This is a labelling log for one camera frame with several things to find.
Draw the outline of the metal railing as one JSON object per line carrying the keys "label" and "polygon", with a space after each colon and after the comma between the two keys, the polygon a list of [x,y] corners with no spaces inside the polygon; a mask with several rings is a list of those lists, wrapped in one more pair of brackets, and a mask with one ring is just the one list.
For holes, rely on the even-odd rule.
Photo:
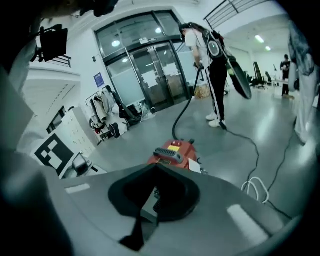
{"label": "metal railing", "polygon": [[270,1],[271,0],[223,0],[209,12],[203,20],[214,30],[236,15]]}

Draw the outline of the black wall monitor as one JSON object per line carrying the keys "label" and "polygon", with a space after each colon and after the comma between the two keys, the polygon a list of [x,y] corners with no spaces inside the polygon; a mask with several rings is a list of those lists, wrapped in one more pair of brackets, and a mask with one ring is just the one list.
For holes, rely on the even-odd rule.
{"label": "black wall monitor", "polygon": [[42,26],[34,36],[34,38],[36,37],[40,38],[41,46],[36,46],[30,62],[34,62],[37,58],[40,63],[48,62],[66,54],[68,29],[63,28],[62,24],[56,24],[49,28]]}

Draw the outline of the red vacuum cleaner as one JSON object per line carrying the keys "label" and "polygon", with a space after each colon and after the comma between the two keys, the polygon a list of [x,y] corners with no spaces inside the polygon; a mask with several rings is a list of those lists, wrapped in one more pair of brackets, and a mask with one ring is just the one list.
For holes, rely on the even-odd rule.
{"label": "red vacuum cleaner", "polygon": [[162,147],[154,150],[148,164],[172,165],[195,173],[207,175],[196,155],[194,140],[168,140]]}

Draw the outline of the blue wall sign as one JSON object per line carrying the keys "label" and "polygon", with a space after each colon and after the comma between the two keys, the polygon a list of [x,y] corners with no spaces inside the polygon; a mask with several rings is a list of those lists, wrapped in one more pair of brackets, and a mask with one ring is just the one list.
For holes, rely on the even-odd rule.
{"label": "blue wall sign", "polygon": [[94,75],[93,78],[98,88],[102,87],[105,84],[103,76],[100,72]]}

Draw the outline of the white pegboard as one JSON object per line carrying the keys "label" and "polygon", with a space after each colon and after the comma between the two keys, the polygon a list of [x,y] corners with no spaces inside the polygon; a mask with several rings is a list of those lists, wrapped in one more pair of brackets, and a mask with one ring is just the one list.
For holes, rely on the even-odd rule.
{"label": "white pegboard", "polygon": [[66,136],[85,157],[96,150],[98,139],[80,107],[74,107],[65,114],[62,126]]}

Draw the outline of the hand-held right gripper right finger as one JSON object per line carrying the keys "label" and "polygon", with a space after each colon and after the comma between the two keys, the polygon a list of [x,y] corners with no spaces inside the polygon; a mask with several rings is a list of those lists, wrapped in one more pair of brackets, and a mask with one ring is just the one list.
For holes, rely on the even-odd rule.
{"label": "hand-held right gripper right finger", "polygon": [[196,208],[184,219],[161,222],[140,250],[142,256],[279,256],[300,222],[210,175],[171,167],[200,190]]}

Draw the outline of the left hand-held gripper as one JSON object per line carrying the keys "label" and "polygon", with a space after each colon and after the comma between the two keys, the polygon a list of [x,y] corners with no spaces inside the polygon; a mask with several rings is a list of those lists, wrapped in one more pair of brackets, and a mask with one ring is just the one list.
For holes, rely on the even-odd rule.
{"label": "left hand-held gripper", "polygon": [[55,170],[59,179],[93,176],[100,168],[71,143],[51,133],[34,150],[34,159]]}

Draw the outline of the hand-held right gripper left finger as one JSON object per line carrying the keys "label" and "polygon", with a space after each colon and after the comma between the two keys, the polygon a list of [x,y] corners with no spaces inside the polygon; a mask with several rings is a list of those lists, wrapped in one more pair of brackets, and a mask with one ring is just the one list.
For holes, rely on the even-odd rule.
{"label": "hand-held right gripper left finger", "polygon": [[138,165],[106,174],[63,180],[67,205],[75,210],[69,223],[69,232],[75,256],[157,256],[152,238],[140,252],[128,249],[120,240],[129,236],[135,218],[118,213],[109,200],[111,185],[145,168]]}

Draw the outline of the glass double door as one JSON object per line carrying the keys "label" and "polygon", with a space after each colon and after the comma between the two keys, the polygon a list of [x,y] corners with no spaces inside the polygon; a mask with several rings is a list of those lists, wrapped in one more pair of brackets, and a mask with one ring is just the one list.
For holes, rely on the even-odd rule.
{"label": "glass double door", "polygon": [[173,11],[160,10],[94,32],[111,84],[126,106],[143,102],[158,112],[190,98],[196,72],[179,24]]}

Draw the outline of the pale grey fabric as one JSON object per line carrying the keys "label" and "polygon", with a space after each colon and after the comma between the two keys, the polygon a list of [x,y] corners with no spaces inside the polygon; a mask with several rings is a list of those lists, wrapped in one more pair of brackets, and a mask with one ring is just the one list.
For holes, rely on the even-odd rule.
{"label": "pale grey fabric", "polygon": [[297,109],[295,133],[305,145],[308,140],[307,123],[317,94],[319,67],[315,64],[313,51],[304,34],[291,20],[288,25],[288,49],[291,58],[288,75],[288,87],[295,90],[295,82],[299,80],[300,101]]}

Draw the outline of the coat rack with clothes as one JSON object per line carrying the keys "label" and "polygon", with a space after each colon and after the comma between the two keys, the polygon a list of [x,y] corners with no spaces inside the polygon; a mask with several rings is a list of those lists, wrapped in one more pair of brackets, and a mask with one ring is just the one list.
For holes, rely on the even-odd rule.
{"label": "coat rack with clothes", "polygon": [[117,98],[117,94],[106,85],[86,99],[92,116],[89,126],[98,137],[98,144],[109,139],[119,139],[130,127],[129,117]]}

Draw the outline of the black office chair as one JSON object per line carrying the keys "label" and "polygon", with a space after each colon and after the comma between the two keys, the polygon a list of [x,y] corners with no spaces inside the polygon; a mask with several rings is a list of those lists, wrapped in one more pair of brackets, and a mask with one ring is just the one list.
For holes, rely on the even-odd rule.
{"label": "black office chair", "polygon": [[262,75],[260,67],[256,61],[253,62],[254,76],[250,79],[250,86],[258,89],[266,89],[266,86],[271,86],[271,80],[265,79]]}

